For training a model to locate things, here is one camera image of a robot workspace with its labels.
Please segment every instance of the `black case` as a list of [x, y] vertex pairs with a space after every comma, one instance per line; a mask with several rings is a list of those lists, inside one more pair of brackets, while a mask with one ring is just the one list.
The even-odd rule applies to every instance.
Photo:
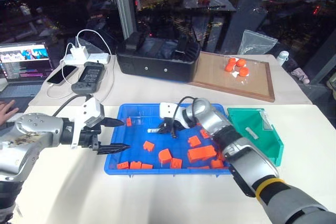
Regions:
[[191, 82], [200, 50], [197, 42], [186, 37], [177, 41], [132, 33], [118, 46], [117, 60], [126, 74]]

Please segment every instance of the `green plastic container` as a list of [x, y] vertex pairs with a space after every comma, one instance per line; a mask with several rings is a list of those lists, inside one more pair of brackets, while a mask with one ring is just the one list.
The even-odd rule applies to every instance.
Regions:
[[283, 143], [274, 126], [260, 115], [260, 113], [265, 113], [265, 110], [228, 108], [227, 111], [236, 130], [242, 136], [251, 140], [275, 166], [280, 166], [284, 151]]

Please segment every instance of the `bottle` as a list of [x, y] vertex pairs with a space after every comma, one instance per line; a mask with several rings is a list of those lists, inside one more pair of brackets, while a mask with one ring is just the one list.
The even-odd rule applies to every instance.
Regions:
[[277, 57], [277, 61], [279, 62], [280, 66], [282, 66], [286, 60], [288, 60], [289, 52], [281, 51]]

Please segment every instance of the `human hand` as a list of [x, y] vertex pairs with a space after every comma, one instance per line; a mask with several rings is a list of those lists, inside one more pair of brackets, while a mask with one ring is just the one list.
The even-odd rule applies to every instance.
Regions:
[[0, 125], [3, 125], [8, 119], [10, 119], [16, 112], [19, 111], [19, 108], [15, 108], [8, 112], [9, 108], [13, 106], [14, 103], [14, 100], [11, 100], [8, 104], [0, 101]]

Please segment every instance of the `table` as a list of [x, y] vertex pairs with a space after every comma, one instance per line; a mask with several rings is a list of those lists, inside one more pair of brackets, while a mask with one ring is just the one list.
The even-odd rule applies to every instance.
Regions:
[[[315, 105], [229, 107], [264, 108], [285, 145], [281, 178], [336, 212], [336, 131]], [[57, 108], [30, 106], [27, 112], [52, 114]], [[116, 117], [118, 107], [105, 106], [105, 112]], [[111, 131], [99, 136], [103, 144]], [[15, 213], [14, 223], [270, 223], [231, 175], [109, 176], [105, 158], [69, 146], [42, 151], [17, 198], [24, 217]]]
[[[211, 103], [219, 103], [226, 105], [270, 105], [270, 104], [311, 104], [311, 101], [303, 93], [294, 79], [288, 75], [279, 65], [272, 55], [244, 55], [244, 58], [269, 62], [273, 88], [275, 93], [275, 102], [266, 102], [239, 95], [224, 93], [215, 90], [195, 87], [185, 83], [165, 81], [147, 77], [132, 76], [124, 74], [120, 71], [116, 62], [114, 68], [115, 82], [110, 91], [112, 76], [112, 61], [107, 65], [108, 75], [103, 80], [103, 85], [95, 97], [102, 102], [103, 105], [115, 106], [124, 103], [160, 103], [160, 102], [178, 102], [186, 95], [194, 97], [203, 97], [210, 100]], [[69, 78], [71, 83], [78, 80], [82, 73], [83, 66], [79, 66], [80, 70]], [[29, 103], [29, 105], [62, 105], [69, 97], [63, 99], [50, 99], [46, 97], [48, 84], [42, 85], [41, 91]], [[71, 87], [65, 83], [59, 87], [53, 86], [49, 90], [52, 97], [62, 97], [71, 94]], [[84, 98], [78, 98], [71, 102], [70, 105], [83, 104]]]

